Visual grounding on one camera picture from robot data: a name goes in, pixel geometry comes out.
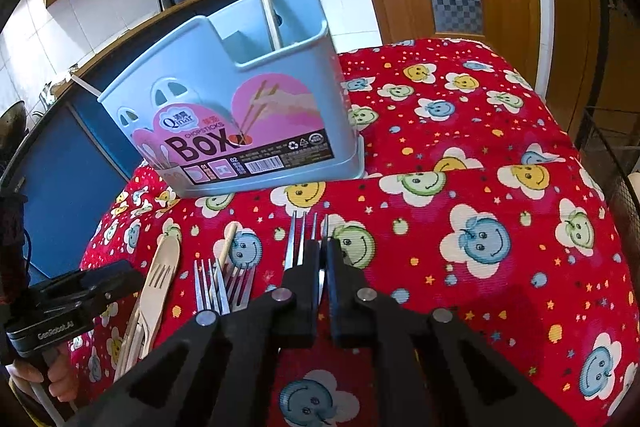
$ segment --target yellow smiley face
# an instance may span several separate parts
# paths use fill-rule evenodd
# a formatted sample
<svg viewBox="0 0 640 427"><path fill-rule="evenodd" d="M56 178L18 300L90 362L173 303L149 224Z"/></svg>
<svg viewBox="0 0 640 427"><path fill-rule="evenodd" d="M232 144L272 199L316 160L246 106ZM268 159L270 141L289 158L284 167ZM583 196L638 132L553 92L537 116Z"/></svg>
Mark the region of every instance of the yellow smiley face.
<svg viewBox="0 0 640 427"><path fill-rule="evenodd" d="M549 171L542 165L514 165L511 174L531 190L544 190L549 186Z"/></svg>
<svg viewBox="0 0 640 427"><path fill-rule="evenodd" d="M429 68L424 64L414 64L413 66L404 68L402 72L407 78L410 78L414 82L420 82L431 74Z"/></svg>
<svg viewBox="0 0 640 427"><path fill-rule="evenodd" d="M300 185L289 185L289 187L285 188L284 191L287 198L289 198L289 201L296 207L310 208L320 201L325 188L326 183L313 182L303 183Z"/></svg>
<svg viewBox="0 0 640 427"><path fill-rule="evenodd" d="M454 79L453 84L458 89L476 89L476 87L480 87L480 82L468 74L459 74Z"/></svg>
<svg viewBox="0 0 640 427"><path fill-rule="evenodd" d="M462 160L453 158L452 156L445 156L442 160L438 161L433 168L436 172L463 171L465 169L466 165L462 163Z"/></svg>

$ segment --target finger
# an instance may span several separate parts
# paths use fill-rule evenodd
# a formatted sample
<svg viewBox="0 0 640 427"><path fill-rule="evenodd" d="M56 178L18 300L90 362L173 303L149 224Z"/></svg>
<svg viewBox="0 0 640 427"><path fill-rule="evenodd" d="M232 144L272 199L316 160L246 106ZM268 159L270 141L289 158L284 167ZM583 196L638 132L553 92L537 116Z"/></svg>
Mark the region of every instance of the finger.
<svg viewBox="0 0 640 427"><path fill-rule="evenodd" d="M22 378L30 382L41 383L44 381L42 374L25 360L14 360L12 365L7 365L6 370L9 375L15 378Z"/></svg>
<svg viewBox="0 0 640 427"><path fill-rule="evenodd" d="M73 375L69 375L64 380L57 381L49 386L51 396L55 397L64 396L66 393L71 393L73 391L77 392L77 390L78 379Z"/></svg>
<svg viewBox="0 0 640 427"><path fill-rule="evenodd" d="M63 380L71 372L71 362L67 354L60 355L56 358L56 361L49 367L47 376L51 383Z"/></svg>

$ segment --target metal fork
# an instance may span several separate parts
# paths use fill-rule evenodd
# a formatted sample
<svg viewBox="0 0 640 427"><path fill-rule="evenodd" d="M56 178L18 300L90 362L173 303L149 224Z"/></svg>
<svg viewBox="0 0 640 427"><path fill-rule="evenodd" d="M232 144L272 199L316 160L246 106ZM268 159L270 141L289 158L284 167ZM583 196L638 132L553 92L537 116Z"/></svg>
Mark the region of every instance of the metal fork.
<svg viewBox="0 0 640 427"><path fill-rule="evenodd" d="M213 309L219 315L226 315L229 313L229 302L224 290L215 290L214 277L218 280L218 288L224 289L225 281L222 277L222 269L220 268L220 262L215 259L215 270L211 264L211 260L208 259L209 264L209 280L207 283L207 270L205 269L204 259L202 263L202 270L198 269L198 261L193 261L193 279L196 292L196 307L199 312L203 310Z"/></svg>
<svg viewBox="0 0 640 427"><path fill-rule="evenodd" d="M296 261L297 265L302 264L304 261L304 251L305 251L305 229L306 229L306 214L302 214L302 226L300 228L300 243L298 244L298 259ZM293 257L296 250L296 221L297 221L296 213L293 213L291 216L291 225L289 227L289 238L287 239L287 253L285 255L284 260L284 269L288 270L289 268L293 268ZM311 227L311 240L316 240L316 228L318 225L318 213L314 214L314 222ZM328 222L324 224L325 229L328 227ZM324 268L321 268L318 272L318 305L320 305L320 301L322 299L322 288L324 287Z"/></svg>
<svg viewBox="0 0 640 427"><path fill-rule="evenodd" d="M225 277L225 287L227 296L231 297L231 311L244 310L249 305L251 288L254 286L255 266L244 268L231 266L228 268Z"/></svg>

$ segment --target human hand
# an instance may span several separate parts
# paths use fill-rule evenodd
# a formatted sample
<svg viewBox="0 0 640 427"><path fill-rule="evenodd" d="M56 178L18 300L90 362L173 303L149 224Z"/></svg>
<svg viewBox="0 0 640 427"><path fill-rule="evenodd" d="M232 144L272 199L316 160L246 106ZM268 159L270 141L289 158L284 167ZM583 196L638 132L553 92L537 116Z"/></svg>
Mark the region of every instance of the human hand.
<svg viewBox="0 0 640 427"><path fill-rule="evenodd" d="M57 350L59 355L47 372L51 382L49 392L60 402L70 402L78 396L78 375L71 365L67 344L60 344ZM42 383L44 378L33 365L26 360L17 359L12 365L7 365L6 370L18 389L36 399L31 389L31 382Z"/></svg>

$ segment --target light blue plastic utensil holder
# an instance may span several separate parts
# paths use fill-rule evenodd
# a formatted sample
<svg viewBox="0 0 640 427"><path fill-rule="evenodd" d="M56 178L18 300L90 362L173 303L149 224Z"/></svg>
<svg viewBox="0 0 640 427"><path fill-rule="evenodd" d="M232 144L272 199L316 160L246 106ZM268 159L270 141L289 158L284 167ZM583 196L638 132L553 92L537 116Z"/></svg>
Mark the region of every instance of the light blue plastic utensil holder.
<svg viewBox="0 0 640 427"><path fill-rule="evenodd" d="M138 57L98 98L121 131L180 197L345 180L364 174L362 138L348 118L350 104L340 85L344 77L320 1L273 0L273 5L282 20L282 49L272 51L270 47L260 0L239 0L209 17L196 16L176 28ZM166 145L168 142L163 141L165 135L179 125L194 129L190 126L194 114L196 121L215 122L215 118L202 117L201 113L209 110L241 128L239 118L232 115L236 90L244 83L249 85L248 81L258 75L272 73L292 77L313 95L333 157L284 170L223 179L226 167L216 161L218 156L212 156L210 168L218 169L214 172L219 177L214 176L216 181L212 182L208 178L207 182L202 179L194 182L192 171L211 172L209 165L196 168L187 165L185 170L184 164L176 164L178 156ZM253 105L247 113L258 110L258 104ZM140 147L140 140L136 142L132 138L135 132L136 137L142 133L149 143L155 142ZM244 138L243 134L235 136L232 139ZM301 150L307 147L306 142L299 140ZM244 147L241 143L234 152L242 152ZM188 147L184 150L186 153L181 154L190 154Z"/></svg>

